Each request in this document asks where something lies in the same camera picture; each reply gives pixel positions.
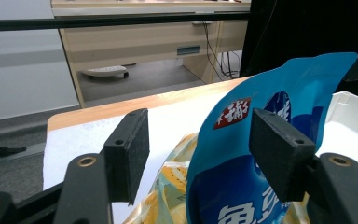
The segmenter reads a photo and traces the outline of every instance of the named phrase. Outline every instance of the black metal bar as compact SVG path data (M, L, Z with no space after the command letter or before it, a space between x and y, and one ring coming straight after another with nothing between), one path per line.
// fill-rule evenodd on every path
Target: black metal bar
M34 20L1 20L0 31L19 30L47 30L61 28L80 28L96 26L118 26L134 24L169 23L183 21L229 21L247 20L250 12L224 12L224 13L177 13L177 14L148 14L148 15L119 15L97 17L75 17L58 19Z

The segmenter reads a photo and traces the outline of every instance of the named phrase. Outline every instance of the blue plastic bag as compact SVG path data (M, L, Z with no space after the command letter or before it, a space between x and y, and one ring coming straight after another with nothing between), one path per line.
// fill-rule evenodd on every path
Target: blue plastic bag
M280 223L288 204L279 202L249 152L252 110L276 113L319 148L332 93L356 58L334 53L293 59L229 92L199 132L187 174L188 223Z

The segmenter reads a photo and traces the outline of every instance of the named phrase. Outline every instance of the red label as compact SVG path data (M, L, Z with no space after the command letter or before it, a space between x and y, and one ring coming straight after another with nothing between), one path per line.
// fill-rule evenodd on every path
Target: red label
M234 101L225 110L223 110L222 114L220 114L213 128L214 129L223 128L228 125L240 122L243 119L246 119L246 117L248 117L249 114L250 105L251 105L250 97Z

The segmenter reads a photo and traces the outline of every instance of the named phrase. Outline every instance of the black rod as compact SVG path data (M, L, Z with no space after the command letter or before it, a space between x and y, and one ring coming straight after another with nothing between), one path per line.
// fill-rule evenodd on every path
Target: black rod
M230 21L247 20L250 12L224 13L177 13L177 14L148 14L148 15L119 15L99 17L67 17L58 19L33 20L0 20L0 31L47 30L61 28L80 28L96 26L118 26L134 24L152 24L183 21Z

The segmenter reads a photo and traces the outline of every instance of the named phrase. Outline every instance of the gray floor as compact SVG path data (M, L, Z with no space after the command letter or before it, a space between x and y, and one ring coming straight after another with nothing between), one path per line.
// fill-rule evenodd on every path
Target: gray floor
M240 61L234 55L232 57L232 69L239 70ZM114 76L89 79L78 74L86 106L104 105L204 85L182 66L180 59L137 63L126 67L130 73L128 78ZM224 80L229 79L220 72L219 76ZM46 142L48 118L56 113L74 109L78 107L0 120L0 146L28 147L29 150L40 147L40 144ZM42 190L42 170L42 153L0 163L0 191L9 192L14 202L22 201Z

